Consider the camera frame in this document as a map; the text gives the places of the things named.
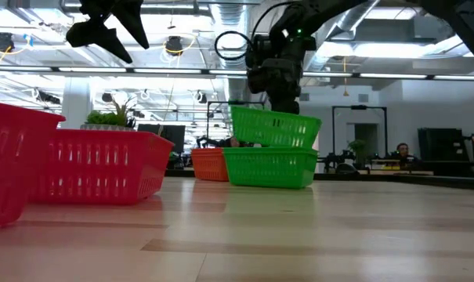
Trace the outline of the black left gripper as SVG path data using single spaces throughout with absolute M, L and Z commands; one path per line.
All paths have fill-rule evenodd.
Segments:
M 121 25 L 144 49 L 150 45 L 143 29 L 141 6 L 143 0 L 79 0 L 79 11 L 91 20 L 105 21 L 112 13 Z M 74 47 L 98 45 L 126 63 L 132 58 L 118 40 L 114 28 L 107 28 L 103 22 L 85 21 L 72 25 L 66 34 L 66 40 Z

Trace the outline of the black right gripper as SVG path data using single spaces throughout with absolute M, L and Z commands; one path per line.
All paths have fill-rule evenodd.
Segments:
M 247 68 L 248 87 L 252 93 L 267 92 L 271 110 L 299 114 L 297 99 L 303 76 L 306 52 L 317 47 L 316 39 L 303 28 L 276 30 L 270 34 L 273 55 L 260 67 Z

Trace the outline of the green plastic basket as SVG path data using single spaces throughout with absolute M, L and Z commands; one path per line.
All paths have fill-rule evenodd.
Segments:
M 265 146 L 312 148 L 320 119 L 248 107 L 230 109 L 233 135 Z
M 235 186 L 302 189 L 313 182 L 317 152 L 288 147 L 225 148 L 229 181 Z

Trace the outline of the orange plastic basket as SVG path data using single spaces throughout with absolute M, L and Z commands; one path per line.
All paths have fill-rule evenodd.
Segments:
M 191 159 L 196 179 L 229 181 L 223 148 L 192 149 Z

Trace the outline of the small green potted plant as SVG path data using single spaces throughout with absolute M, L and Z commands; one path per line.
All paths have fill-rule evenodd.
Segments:
M 356 158 L 367 156 L 366 142 L 362 139 L 355 139 L 348 143 L 348 148 L 354 153 Z

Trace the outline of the black computer monitor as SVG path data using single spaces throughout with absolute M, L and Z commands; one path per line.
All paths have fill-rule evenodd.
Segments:
M 423 161 L 467 161 L 462 130 L 459 128 L 419 128 L 418 143 Z
M 184 152 L 185 125 L 139 125 L 140 132 L 152 132 L 174 144 L 173 152 Z

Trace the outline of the person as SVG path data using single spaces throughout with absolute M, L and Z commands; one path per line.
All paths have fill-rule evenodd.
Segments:
M 396 146 L 396 153 L 402 164 L 415 164 L 419 162 L 417 157 L 410 154 L 409 146 L 406 143 L 399 143 Z

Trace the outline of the red plastic basket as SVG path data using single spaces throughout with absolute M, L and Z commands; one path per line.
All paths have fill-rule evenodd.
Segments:
M 65 117 L 0 103 L 0 226 L 15 222 L 37 185 L 49 138 Z
M 58 129 L 30 201 L 136 204 L 161 189 L 172 148 L 151 132 Z

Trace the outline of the silver ventilation duct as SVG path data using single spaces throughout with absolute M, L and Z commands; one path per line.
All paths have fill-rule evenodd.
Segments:
M 340 34 L 347 34 L 350 35 L 351 38 L 354 38 L 356 28 L 379 2 L 380 0 L 364 0 L 362 4 L 335 16 L 324 23 L 315 34 L 317 40 L 317 51 L 304 64 L 304 70 L 320 71 L 328 61 L 326 55 L 320 54 L 320 47 L 328 39 Z

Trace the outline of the black metal frame stand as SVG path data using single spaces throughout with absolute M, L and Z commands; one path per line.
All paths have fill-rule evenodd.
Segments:
M 339 164 L 332 173 L 351 174 L 351 166 L 361 168 L 362 173 L 369 174 L 372 161 L 386 157 L 389 152 L 388 109 L 387 107 L 352 105 L 331 107 L 331 153 L 341 154 L 349 150 L 348 143 L 355 139 L 366 142 L 367 156 L 355 161 L 346 160 Z

